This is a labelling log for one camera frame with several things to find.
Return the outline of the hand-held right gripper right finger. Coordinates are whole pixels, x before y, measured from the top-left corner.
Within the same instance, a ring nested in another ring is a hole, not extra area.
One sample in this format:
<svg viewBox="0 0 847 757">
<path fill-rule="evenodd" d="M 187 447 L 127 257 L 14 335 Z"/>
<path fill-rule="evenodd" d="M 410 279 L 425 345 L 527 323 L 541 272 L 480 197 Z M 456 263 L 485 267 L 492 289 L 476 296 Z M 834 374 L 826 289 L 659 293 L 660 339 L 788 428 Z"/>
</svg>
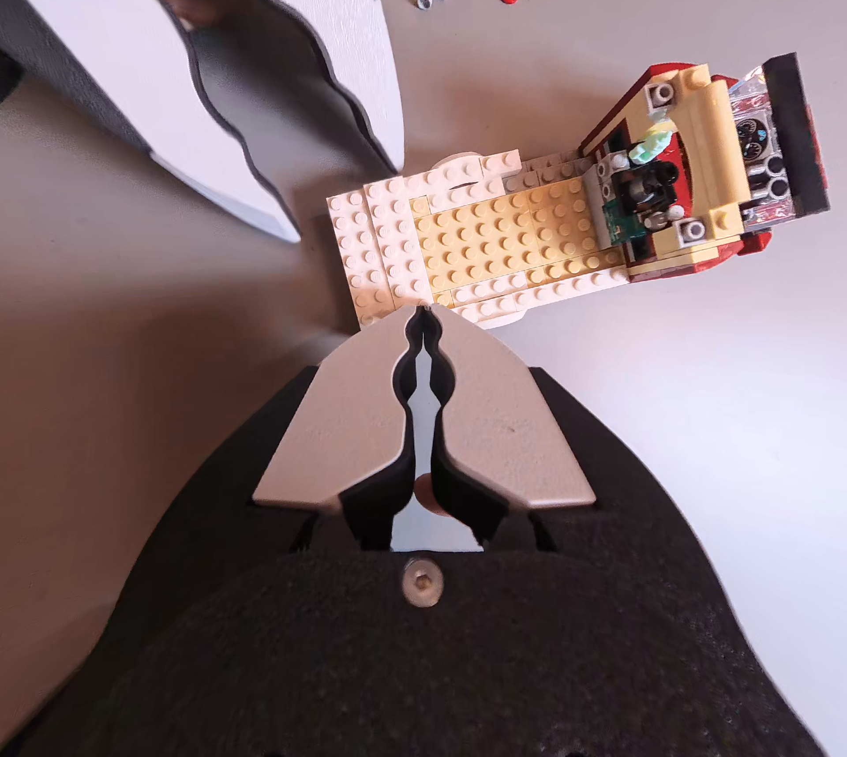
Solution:
<svg viewBox="0 0 847 757">
<path fill-rule="evenodd" d="M 525 363 L 453 310 L 423 311 L 440 409 L 435 499 L 450 514 L 591 506 L 595 493 Z"/>
</svg>

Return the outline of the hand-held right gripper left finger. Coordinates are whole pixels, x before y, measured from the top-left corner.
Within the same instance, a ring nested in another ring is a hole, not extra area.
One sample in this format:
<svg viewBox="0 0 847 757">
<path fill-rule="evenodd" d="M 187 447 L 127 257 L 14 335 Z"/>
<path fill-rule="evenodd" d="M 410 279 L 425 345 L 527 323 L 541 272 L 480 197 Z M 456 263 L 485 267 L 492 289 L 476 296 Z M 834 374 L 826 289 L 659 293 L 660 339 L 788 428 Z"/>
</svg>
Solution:
<svg viewBox="0 0 847 757">
<path fill-rule="evenodd" d="M 403 307 L 320 363 L 252 499 L 262 506 L 393 516 L 412 496 L 414 443 L 401 374 L 420 347 Z"/>
</svg>

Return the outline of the white long brick plate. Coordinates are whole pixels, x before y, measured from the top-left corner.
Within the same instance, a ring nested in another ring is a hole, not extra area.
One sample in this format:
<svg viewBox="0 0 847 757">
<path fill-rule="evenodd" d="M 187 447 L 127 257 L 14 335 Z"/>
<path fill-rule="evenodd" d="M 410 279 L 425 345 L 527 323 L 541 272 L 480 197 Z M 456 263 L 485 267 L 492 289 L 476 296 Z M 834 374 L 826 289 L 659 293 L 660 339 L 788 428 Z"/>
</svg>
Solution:
<svg viewBox="0 0 847 757">
<path fill-rule="evenodd" d="M 432 304 L 405 180 L 366 184 L 364 192 L 395 307 Z"/>
<path fill-rule="evenodd" d="M 375 237 L 365 190 L 327 199 L 344 273 L 361 328 L 392 313 L 396 307 Z"/>
</svg>

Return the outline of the toy brick truck model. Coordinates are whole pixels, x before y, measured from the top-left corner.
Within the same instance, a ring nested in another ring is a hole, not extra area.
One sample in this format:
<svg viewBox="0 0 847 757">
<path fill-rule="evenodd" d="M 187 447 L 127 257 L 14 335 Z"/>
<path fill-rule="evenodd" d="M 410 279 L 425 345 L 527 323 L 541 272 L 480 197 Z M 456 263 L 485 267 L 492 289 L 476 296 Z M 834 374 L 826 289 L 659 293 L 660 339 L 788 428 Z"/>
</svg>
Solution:
<svg viewBox="0 0 847 757">
<path fill-rule="evenodd" d="M 482 328 L 708 271 L 764 251 L 774 227 L 830 209 L 794 52 L 741 79 L 652 65 L 574 152 L 466 152 L 387 180 L 397 177 L 432 304 Z"/>
</svg>

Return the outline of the person's left hand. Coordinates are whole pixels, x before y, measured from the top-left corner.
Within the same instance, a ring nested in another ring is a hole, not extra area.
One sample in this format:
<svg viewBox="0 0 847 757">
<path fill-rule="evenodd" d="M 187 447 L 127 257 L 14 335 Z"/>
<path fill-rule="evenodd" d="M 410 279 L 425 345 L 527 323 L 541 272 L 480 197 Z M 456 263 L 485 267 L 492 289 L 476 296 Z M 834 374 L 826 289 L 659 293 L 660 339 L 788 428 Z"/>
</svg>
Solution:
<svg viewBox="0 0 847 757">
<path fill-rule="evenodd" d="M 215 25 L 225 15 L 217 0 L 163 0 L 187 30 Z"/>
</svg>

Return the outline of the person's right hand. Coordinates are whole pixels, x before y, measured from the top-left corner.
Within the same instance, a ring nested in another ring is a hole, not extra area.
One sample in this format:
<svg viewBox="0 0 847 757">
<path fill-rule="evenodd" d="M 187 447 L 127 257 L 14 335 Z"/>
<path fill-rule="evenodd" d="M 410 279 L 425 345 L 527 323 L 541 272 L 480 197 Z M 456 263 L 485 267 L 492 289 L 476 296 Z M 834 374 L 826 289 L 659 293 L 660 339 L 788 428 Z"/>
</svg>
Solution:
<svg viewBox="0 0 847 757">
<path fill-rule="evenodd" d="M 430 513 L 439 517 L 454 518 L 452 514 L 445 510 L 436 499 L 433 489 L 432 476 L 430 473 L 422 474 L 416 478 L 414 484 L 414 497 L 418 500 L 418 503 Z"/>
</svg>

